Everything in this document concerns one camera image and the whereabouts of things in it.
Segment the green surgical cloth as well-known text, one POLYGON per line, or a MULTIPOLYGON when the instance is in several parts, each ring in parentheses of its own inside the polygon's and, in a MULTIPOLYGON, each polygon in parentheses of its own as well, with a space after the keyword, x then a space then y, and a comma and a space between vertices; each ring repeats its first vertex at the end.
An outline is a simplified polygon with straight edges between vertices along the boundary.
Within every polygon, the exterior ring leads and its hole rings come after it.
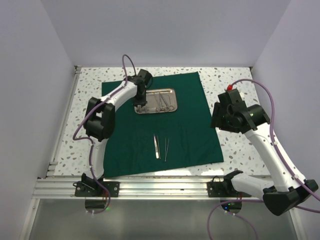
POLYGON ((115 129, 104 152, 106 178, 223 162, 211 112, 197 72, 158 76, 152 89, 172 88, 177 110, 137 114, 131 101, 115 114, 115 129), (160 159, 156 159, 154 135, 160 159), (169 138, 165 161, 165 138, 169 138))

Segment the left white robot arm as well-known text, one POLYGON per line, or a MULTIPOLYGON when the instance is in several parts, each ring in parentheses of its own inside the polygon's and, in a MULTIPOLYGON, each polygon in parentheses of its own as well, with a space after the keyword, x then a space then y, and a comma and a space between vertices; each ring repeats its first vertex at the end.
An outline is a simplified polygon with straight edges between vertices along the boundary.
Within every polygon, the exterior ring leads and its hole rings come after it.
POLYGON ((153 80, 151 73, 141 69, 138 74, 127 76, 119 86, 110 93, 100 97, 92 97, 88 101, 84 122, 86 139, 91 141, 89 150, 89 170, 84 174, 91 180, 86 190, 92 196, 103 193, 104 184, 99 179, 104 174, 104 152, 109 138, 116 127, 116 112, 131 100, 132 105, 141 108, 147 104, 147 86, 153 80))

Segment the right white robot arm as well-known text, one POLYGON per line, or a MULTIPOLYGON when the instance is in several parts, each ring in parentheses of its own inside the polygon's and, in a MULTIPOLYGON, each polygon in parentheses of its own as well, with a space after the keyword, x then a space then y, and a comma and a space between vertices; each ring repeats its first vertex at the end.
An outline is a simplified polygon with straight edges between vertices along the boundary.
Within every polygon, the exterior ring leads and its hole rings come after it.
POLYGON ((292 163, 271 127, 271 120, 258 104, 247 106, 237 89, 218 95, 214 104, 211 127, 241 133, 250 141, 270 173, 271 180, 249 176, 234 170, 221 182, 208 183, 209 188, 227 196, 245 193, 263 201, 267 209, 280 216, 307 200, 319 188, 292 163))

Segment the steel fine-point tweezers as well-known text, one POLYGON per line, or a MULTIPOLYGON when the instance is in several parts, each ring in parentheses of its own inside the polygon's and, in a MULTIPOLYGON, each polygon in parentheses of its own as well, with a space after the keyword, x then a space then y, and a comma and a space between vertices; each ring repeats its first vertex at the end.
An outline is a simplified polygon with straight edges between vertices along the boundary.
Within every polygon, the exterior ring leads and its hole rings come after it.
POLYGON ((169 143, 170 143, 170 139, 169 138, 165 138, 165 145, 164 145, 164 161, 165 162, 167 161, 169 143))

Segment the steel blunt tweezers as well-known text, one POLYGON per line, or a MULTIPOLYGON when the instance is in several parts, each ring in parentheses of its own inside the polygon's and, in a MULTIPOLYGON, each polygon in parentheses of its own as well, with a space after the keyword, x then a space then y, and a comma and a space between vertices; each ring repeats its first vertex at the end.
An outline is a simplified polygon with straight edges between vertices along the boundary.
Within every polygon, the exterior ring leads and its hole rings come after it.
POLYGON ((153 141, 154 141, 155 157, 156 159, 160 159, 159 145, 158 145, 158 141, 155 134, 153 135, 153 141))

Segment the steel instrument tray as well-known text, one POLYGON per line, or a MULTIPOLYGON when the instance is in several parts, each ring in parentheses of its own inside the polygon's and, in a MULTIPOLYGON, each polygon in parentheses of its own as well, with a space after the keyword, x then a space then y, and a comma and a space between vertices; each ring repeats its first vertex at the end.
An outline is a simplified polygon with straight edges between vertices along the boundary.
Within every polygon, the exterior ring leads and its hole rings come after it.
POLYGON ((145 115, 145 114, 161 114, 161 113, 171 113, 178 109, 178 102, 176 97, 176 92, 173 88, 159 88, 159 89, 152 89, 146 91, 146 100, 147 104, 143 107, 134 107, 134 111, 136 114, 145 115), (171 103, 174 106, 173 111, 156 111, 157 102, 158 102, 158 94, 167 94, 170 97, 171 103))

